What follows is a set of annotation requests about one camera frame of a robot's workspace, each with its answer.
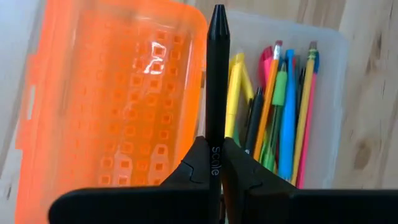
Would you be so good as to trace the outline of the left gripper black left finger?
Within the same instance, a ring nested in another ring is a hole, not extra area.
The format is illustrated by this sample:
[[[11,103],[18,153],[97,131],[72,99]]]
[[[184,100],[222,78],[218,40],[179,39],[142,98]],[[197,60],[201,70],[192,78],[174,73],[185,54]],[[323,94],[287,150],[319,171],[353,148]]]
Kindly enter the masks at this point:
[[[200,136],[160,185],[76,189],[53,202],[48,220],[57,224],[211,223],[209,168],[209,146]]]

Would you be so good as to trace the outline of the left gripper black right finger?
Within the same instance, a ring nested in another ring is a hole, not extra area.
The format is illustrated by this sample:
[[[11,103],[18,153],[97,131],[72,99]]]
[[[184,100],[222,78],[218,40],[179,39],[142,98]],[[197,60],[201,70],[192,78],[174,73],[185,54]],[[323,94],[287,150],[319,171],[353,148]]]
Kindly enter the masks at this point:
[[[221,178],[230,223],[397,224],[396,190],[298,189],[227,138]]]

